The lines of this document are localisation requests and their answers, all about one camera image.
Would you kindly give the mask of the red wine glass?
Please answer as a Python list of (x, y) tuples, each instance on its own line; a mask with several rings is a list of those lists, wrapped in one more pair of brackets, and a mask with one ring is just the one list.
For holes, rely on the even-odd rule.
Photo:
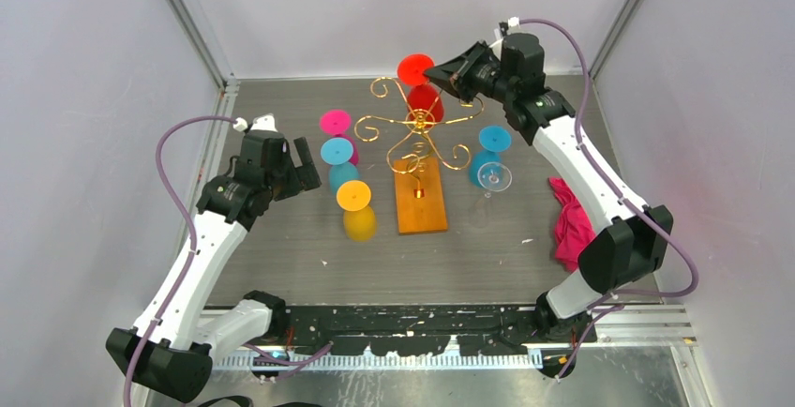
[(439, 91), (430, 84), (425, 71), (434, 66), (433, 60), (422, 53), (404, 57), (397, 66), (398, 79), (410, 87), (406, 96), (410, 112), (422, 111), (426, 120), (442, 122), (443, 101)]

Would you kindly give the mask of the pink wine glass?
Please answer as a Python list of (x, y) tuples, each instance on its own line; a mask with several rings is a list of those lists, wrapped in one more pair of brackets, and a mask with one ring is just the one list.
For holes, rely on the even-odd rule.
[(333, 109), (325, 112), (319, 120), (320, 130), (332, 138), (342, 138), (352, 145), (352, 157), (350, 162), (357, 166), (359, 163), (359, 153), (354, 139), (348, 135), (352, 125), (351, 116), (344, 110)]

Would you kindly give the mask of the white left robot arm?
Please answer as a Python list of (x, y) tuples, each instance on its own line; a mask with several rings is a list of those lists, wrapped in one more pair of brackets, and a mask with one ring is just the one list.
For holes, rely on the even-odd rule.
[(187, 239), (133, 326), (113, 329), (106, 340), (109, 355), (125, 376), (126, 406), (133, 403), (135, 384), (191, 402), (203, 391), (214, 363), (254, 339), (278, 344), (289, 328), (285, 301), (258, 290), (209, 323), (199, 323), (224, 266), (254, 222), (270, 204), (321, 185), (306, 138), (289, 141), (272, 114), (252, 121), (227, 116), (217, 120), (242, 133), (243, 141), (229, 170), (205, 183), (195, 213), (189, 213), (175, 193), (162, 151), (177, 130), (202, 119), (172, 126), (157, 142), (157, 172), (185, 220)]

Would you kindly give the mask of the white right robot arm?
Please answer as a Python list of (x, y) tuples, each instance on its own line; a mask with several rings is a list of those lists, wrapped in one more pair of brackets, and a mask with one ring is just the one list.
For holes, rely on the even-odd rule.
[(483, 96), (502, 104), (508, 124), (556, 169), (573, 191), (595, 238), (578, 256), (577, 270), (541, 294), (533, 327), (559, 341), (605, 294), (642, 279), (664, 261), (673, 217), (663, 205), (650, 207), (595, 151), (577, 129), (576, 112), (547, 87), (545, 51), (538, 37), (515, 33), (492, 46), (484, 41), (422, 74), (464, 101)]

